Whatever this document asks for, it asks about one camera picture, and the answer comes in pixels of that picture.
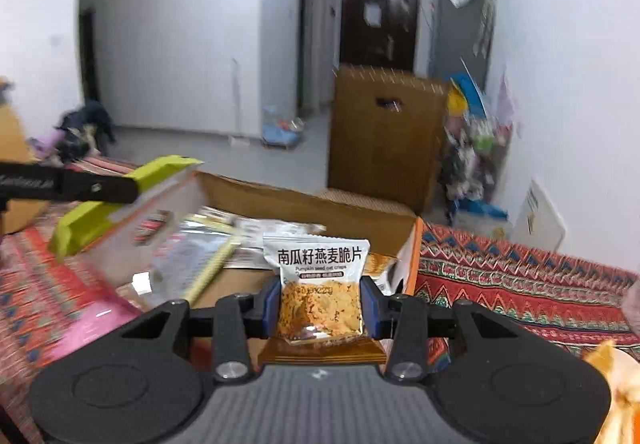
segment red patterned fabric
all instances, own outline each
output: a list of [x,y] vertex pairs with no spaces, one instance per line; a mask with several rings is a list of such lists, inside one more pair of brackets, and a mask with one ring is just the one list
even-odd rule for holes
[[[640,338],[620,310],[637,278],[624,270],[427,224],[415,295],[446,307],[470,299],[576,355],[613,339],[640,360]],[[431,361],[446,360],[445,353],[443,345],[433,345]]]
[[[72,169],[125,174],[134,167],[89,158]],[[49,363],[49,348],[79,312],[110,289],[82,257],[57,263],[47,243],[58,220],[75,204],[51,204],[32,225],[5,236],[0,245],[0,402],[31,443],[42,439],[26,396],[37,371]]]

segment doorway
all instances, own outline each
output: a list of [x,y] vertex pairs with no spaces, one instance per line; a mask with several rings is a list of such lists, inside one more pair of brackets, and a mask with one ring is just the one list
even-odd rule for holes
[[414,71],[420,0],[342,0],[340,63]]
[[98,75],[95,67],[95,10],[84,10],[79,17],[80,75],[84,101],[100,102]]
[[300,0],[296,111],[308,119],[320,109],[325,0]]

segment tall cardboard box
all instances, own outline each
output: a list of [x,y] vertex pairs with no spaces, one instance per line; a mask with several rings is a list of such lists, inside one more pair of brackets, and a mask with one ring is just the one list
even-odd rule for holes
[[400,202],[420,215],[435,185],[447,93],[437,80],[342,67],[328,187]]

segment open cardboard box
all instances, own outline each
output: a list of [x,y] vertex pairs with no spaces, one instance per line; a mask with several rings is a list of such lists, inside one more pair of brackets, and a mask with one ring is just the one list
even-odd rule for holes
[[[422,232],[419,218],[337,204],[296,191],[202,172],[187,172],[158,195],[139,199],[127,218],[117,218],[117,225],[85,249],[84,256],[100,269],[111,286],[126,285],[134,274],[144,270],[181,219],[202,205],[244,217],[321,223],[326,226],[327,236],[368,239],[371,252],[399,258],[390,279],[392,289],[414,292]],[[172,219],[149,245],[136,246],[133,240],[138,226],[159,210],[171,211]],[[210,307],[233,293],[258,292],[272,275],[269,271],[223,269],[193,306]],[[255,359],[262,344],[250,342],[252,358]]]

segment door handle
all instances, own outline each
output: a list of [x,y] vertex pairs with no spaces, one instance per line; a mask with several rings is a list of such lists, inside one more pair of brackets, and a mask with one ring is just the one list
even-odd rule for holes
[[394,41],[393,37],[391,37],[391,34],[387,34],[386,35],[386,58],[389,61],[394,60],[395,46],[396,46],[396,42]]

